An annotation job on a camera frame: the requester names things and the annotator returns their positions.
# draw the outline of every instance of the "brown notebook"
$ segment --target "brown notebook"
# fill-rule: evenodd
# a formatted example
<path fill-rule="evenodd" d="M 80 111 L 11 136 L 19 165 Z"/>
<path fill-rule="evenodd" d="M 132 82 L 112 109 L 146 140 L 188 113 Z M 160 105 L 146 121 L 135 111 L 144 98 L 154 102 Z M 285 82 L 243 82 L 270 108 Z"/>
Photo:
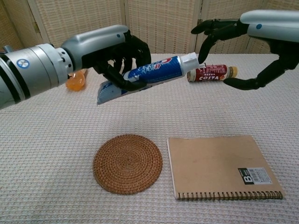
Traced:
<path fill-rule="evenodd" d="M 249 135 L 169 138 L 167 144 L 176 199 L 282 199 L 285 196 Z"/>

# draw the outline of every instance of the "blue toothpaste tube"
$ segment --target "blue toothpaste tube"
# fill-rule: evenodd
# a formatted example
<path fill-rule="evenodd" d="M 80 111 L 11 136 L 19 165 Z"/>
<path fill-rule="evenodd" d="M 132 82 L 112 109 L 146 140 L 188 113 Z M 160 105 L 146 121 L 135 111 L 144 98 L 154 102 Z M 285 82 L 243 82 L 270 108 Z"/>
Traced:
<path fill-rule="evenodd" d="M 116 87 L 110 81 L 105 81 L 100 85 L 97 104 L 100 105 L 112 99 L 183 77 L 189 71 L 196 68 L 199 68 L 199 62 L 195 52 L 184 56 L 166 58 L 162 61 L 141 66 L 126 72 L 123 74 L 123 77 L 130 82 L 142 80 L 147 83 L 146 87 L 136 91 L 125 91 Z"/>

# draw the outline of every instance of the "barcode label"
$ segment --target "barcode label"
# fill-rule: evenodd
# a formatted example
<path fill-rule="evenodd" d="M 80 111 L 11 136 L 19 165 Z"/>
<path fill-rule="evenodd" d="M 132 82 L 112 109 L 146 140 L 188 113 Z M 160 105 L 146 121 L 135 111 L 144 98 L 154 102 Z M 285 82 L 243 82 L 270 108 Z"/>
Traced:
<path fill-rule="evenodd" d="M 254 184 L 272 184 L 272 181 L 263 167 L 247 168 Z"/>

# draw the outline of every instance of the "silver robotic arm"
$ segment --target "silver robotic arm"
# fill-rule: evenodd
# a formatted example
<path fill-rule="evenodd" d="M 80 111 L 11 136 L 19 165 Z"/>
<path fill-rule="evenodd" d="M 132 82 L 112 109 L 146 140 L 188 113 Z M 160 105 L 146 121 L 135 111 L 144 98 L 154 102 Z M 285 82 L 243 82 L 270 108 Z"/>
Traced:
<path fill-rule="evenodd" d="M 126 26 L 114 25 L 75 35 L 60 48 L 40 44 L 12 51 L 9 46 L 0 53 L 0 109 L 17 104 L 67 81 L 68 74 L 93 67 L 109 81 L 128 91 L 146 84 L 131 83 L 120 74 L 151 63 L 148 45 L 131 35 Z"/>
<path fill-rule="evenodd" d="M 204 32 L 207 38 L 199 52 L 199 63 L 203 63 L 210 49 L 219 40 L 228 40 L 247 34 L 268 43 L 270 51 L 279 55 L 261 71 L 256 78 L 242 80 L 228 78 L 224 83 L 240 90 L 256 90 L 293 70 L 299 63 L 299 11 L 253 10 L 243 13 L 240 19 L 207 20 L 196 26 L 191 33 Z"/>

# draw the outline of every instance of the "coaster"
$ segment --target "coaster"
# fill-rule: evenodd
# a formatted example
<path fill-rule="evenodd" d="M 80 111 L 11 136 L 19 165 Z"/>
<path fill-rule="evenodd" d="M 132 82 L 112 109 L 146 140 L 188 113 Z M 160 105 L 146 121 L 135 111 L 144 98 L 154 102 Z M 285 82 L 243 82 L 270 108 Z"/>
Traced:
<path fill-rule="evenodd" d="M 136 134 L 104 143 L 93 160 L 93 175 L 105 190 L 122 195 L 149 188 L 162 170 L 162 156 L 151 140 Z"/>

